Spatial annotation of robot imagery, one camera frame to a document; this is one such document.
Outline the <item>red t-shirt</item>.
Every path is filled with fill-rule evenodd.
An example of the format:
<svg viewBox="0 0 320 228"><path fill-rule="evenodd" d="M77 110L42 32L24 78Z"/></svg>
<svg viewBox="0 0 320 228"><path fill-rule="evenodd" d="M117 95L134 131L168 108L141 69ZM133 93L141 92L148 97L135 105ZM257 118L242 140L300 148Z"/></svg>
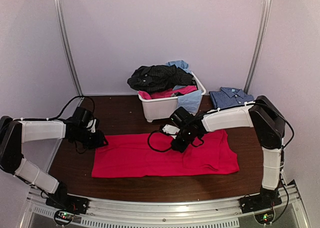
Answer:
<svg viewBox="0 0 320 228"><path fill-rule="evenodd" d="M129 134L106 137L108 145L95 151L91 172L93 178L140 178L145 176L228 175L240 170L238 158L228 144L225 130L204 135L204 144L188 146L184 153L156 152L151 145L164 150L172 137L163 134Z"/></svg>

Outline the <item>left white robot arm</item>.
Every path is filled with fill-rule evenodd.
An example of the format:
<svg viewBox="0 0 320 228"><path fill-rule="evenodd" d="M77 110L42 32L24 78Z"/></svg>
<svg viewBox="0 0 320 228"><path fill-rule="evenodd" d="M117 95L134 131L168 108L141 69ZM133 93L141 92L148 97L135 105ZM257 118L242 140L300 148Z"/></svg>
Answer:
<svg viewBox="0 0 320 228"><path fill-rule="evenodd" d="M98 125L93 112L82 107L76 108L67 119L3 116L0 119L0 168L39 189L61 210L67 210L72 206L67 186L25 158L22 148L28 143L68 140L81 144L85 150L94 150L108 144Z"/></svg>

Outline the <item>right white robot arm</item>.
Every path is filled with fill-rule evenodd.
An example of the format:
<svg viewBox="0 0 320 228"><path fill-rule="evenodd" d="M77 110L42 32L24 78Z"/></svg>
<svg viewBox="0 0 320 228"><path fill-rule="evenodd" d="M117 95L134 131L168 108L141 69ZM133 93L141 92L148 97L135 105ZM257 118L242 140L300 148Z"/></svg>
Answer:
<svg viewBox="0 0 320 228"><path fill-rule="evenodd" d="M286 120L265 96L232 108L218 108L193 115L178 108L170 119L173 125L161 130L173 137L171 148L184 152L195 139L222 129L254 128L263 152L263 177L260 193L256 198L259 208L268 208L275 200L280 184L284 160Z"/></svg>

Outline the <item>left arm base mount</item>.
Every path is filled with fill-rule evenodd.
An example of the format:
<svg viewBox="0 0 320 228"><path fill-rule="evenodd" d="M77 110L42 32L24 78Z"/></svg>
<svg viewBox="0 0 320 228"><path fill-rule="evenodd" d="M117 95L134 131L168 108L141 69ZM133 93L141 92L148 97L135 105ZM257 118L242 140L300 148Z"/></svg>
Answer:
<svg viewBox="0 0 320 228"><path fill-rule="evenodd" d="M66 210L76 215L87 213L89 200L87 198L67 195L66 197L47 198L45 204L60 210Z"/></svg>

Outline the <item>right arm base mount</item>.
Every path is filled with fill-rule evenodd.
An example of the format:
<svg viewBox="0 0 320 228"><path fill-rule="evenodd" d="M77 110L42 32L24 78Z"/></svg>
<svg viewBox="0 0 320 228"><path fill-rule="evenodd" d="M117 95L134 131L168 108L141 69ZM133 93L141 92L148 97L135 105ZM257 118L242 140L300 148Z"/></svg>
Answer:
<svg viewBox="0 0 320 228"><path fill-rule="evenodd" d="M269 195L257 194L244 196L239 199L240 208L243 214L257 212L260 210L271 209L272 206L282 204L279 195L271 197Z"/></svg>

